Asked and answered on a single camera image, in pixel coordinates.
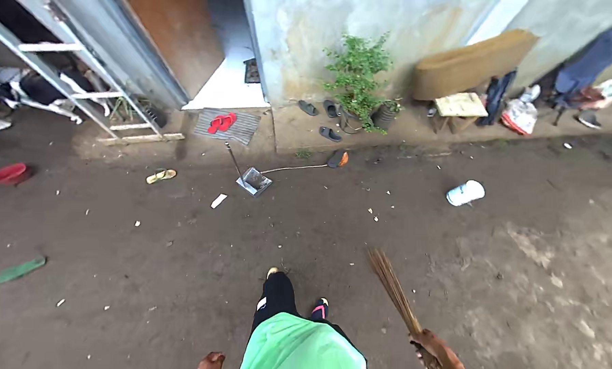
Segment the striped doormat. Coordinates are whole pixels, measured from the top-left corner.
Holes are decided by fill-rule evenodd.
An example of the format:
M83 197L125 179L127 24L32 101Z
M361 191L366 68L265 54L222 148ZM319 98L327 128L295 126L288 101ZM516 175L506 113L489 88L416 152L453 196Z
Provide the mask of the striped doormat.
M229 112L226 110L204 108L201 113L199 113L199 118L196 120L194 133L211 138L219 138L220 140L234 139L248 146L254 132L258 129L258 123L261 122L261 117L257 115L235 112L238 119L236 119L235 123L233 123L226 132L217 131L214 135L208 133L210 122L216 116L227 115L228 113Z

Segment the weathered wall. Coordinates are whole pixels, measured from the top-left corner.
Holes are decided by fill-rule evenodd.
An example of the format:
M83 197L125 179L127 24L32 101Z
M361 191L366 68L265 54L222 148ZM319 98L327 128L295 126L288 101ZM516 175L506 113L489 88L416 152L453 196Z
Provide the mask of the weathered wall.
M526 28L540 36L518 69L514 86L526 86L612 27L612 0L530 0L508 29ZM612 78L612 66L598 82Z
M395 62L386 95L408 95L413 65L423 56L465 45L497 0L250 0L272 104L321 100L328 60L323 47L340 36L378 37L390 31L386 49ZM520 67L526 85L612 25L612 0L530 0L508 28L542 38ZM612 67L602 79L612 77Z

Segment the hand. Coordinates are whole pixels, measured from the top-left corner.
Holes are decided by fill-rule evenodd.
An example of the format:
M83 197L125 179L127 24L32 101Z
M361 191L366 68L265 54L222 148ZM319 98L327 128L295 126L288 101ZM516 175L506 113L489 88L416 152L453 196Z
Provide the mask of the hand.
M197 369L221 369L225 358L223 353L212 352L199 362Z

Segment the broom bristles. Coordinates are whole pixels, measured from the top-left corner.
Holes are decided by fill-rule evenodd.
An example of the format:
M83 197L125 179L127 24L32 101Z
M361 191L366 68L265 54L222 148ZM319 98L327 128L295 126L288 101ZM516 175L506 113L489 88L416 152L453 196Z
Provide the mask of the broom bristles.
M388 293L390 299L393 301L393 305L395 305L397 308L402 320L407 325L407 329L409 330L409 333L411 333L411 336L415 337L417 334L422 333L422 327L417 321L416 316L413 315L409 300L407 300L407 297L404 295L404 290L399 283L399 279L397 279L397 276L395 276L393 266L388 257L382 250L378 249L368 250L368 256L370 258L372 271L374 271L384 285L384 289ZM425 362L425 366L427 368L440 369L441 365L438 360L431 355L431 353L425 350L425 348L419 346L418 351L422 355L423 361Z

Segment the wooden door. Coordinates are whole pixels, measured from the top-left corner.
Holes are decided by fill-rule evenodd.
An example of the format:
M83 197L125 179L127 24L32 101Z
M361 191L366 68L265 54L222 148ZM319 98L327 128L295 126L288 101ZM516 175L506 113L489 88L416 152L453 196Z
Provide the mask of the wooden door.
M224 60L206 0L128 0L171 73L193 97Z

